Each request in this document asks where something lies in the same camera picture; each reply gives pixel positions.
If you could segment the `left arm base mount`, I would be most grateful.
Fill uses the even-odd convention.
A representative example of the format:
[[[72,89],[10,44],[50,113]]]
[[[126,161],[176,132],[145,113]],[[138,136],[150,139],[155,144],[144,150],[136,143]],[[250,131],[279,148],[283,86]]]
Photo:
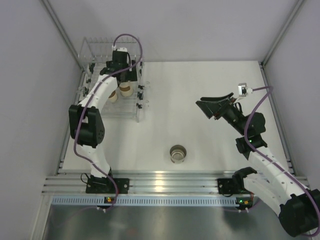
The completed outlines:
[[[127,194],[130,187],[129,178],[114,178],[119,194]],[[90,175],[86,182],[86,194],[115,194],[116,188],[112,181],[106,177]]]

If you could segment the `steel cup front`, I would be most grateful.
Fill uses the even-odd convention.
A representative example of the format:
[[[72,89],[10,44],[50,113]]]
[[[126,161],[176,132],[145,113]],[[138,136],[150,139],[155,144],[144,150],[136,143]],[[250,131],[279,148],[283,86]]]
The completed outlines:
[[[169,150],[170,160],[174,164],[181,164],[185,161],[187,156],[187,150],[182,145],[174,145]]]

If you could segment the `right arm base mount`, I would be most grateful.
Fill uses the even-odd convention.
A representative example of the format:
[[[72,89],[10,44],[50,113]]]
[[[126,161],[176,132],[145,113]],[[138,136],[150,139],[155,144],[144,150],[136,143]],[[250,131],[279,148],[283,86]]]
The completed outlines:
[[[218,178],[217,179],[218,193],[224,197],[232,197],[239,194],[240,191],[231,178]]]

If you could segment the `steel cup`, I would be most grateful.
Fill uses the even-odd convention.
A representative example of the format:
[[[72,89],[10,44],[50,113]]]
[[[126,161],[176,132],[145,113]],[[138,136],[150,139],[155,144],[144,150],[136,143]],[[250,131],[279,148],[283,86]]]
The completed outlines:
[[[113,91],[111,95],[108,97],[108,101],[111,103],[115,103],[118,100],[118,94],[116,91]]]
[[[132,83],[130,81],[121,82],[119,85],[120,94],[123,97],[130,97],[133,95],[134,89],[132,87]]]
[[[187,156],[187,150],[182,145],[174,145],[169,150],[170,160],[174,164],[181,164],[185,161]]]

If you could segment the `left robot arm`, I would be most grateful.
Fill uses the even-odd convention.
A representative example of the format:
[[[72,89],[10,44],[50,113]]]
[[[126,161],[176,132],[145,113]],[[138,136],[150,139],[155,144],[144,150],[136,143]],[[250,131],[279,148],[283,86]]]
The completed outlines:
[[[90,174],[98,178],[96,186],[103,193],[109,193],[114,188],[114,181],[109,178],[111,167],[101,146],[105,137],[101,112],[108,101],[114,103],[118,100],[117,89],[123,97],[133,95],[131,82],[136,73],[135,67],[136,62],[131,60],[127,48],[114,49],[112,59],[106,62],[90,92],[68,109],[73,152],[90,163]]]

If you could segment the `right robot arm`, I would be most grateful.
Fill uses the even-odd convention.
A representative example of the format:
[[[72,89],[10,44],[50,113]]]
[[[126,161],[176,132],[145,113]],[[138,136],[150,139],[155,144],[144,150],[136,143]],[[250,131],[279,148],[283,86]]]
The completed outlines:
[[[311,190],[294,177],[271,152],[263,140],[264,115],[253,109],[245,116],[230,93],[223,97],[202,97],[196,105],[208,119],[224,119],[239,134],[236,147],[250,166],[237,170],[233,186],[240,193],[251,192],[278,217],[282,228],[292,237],[314,230],[320,233],[320,191]]]

